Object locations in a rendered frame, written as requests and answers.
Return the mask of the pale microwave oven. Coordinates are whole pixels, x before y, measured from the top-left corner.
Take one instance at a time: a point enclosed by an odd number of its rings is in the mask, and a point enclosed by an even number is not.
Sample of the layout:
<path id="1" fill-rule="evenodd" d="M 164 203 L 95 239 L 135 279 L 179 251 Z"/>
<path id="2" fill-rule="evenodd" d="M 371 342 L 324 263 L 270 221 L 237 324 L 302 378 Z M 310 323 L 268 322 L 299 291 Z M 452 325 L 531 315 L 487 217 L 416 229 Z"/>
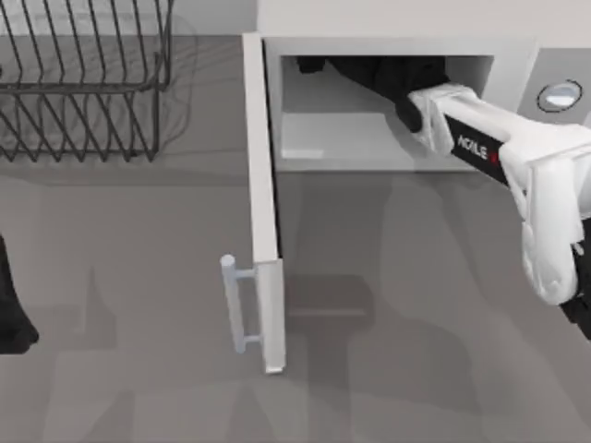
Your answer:
<path id="1" fill-rule="evenodd" d="M 591 0 L 259 0 L 271 137 L 282 172 L 462 172 L 429 154 L 381 97 L 299 55 L 442 55 L 449 77 L 528 118 L 591 127 Z M 577 81 L 581 100 L 537 107 L 548 84 Z"/>

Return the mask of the white microwave door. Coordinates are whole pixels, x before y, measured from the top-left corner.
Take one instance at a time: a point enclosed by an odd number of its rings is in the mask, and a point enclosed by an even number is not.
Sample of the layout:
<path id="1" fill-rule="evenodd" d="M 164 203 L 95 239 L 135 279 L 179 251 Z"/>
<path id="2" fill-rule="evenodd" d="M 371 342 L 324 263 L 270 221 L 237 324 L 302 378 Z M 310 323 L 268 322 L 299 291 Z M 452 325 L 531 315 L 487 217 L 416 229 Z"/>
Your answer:
<path id="1" fill-rule="evenodd" d="M 252 262 L 259 308 L 259 342 L 264 371 L 286 366 L 283 258 L 276 217 L 270 119 L 263 41 L 255 32 L 241 37 L 247 127 L 248 189 Z"/>

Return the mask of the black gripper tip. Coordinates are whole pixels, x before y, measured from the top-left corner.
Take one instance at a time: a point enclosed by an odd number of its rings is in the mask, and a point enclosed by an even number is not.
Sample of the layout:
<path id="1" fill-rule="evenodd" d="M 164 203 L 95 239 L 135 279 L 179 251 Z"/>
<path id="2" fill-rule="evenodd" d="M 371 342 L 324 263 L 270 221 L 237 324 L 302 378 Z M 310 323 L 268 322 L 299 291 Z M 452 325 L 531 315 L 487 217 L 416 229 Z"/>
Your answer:
<path id="1" fill-rule="evenodd" d="M 24 354 L 39 339 L 39 331 L 18 299 L 6 242 L 0 234 L 0 355 Z"/>

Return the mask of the round microwave knob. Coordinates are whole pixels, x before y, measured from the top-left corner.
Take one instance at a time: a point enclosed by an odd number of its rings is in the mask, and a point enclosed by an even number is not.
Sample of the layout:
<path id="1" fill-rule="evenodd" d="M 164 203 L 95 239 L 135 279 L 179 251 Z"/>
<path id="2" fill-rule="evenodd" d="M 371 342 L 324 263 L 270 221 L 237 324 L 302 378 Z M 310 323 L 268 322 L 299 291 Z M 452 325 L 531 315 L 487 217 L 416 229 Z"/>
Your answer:
<path id="1" fill-rule="evenodd" d="M 573 108 L 583 96 L 583 87 L 572 79 L 546 85 L 537 95 L 537 107 L 548 114 Z"/>

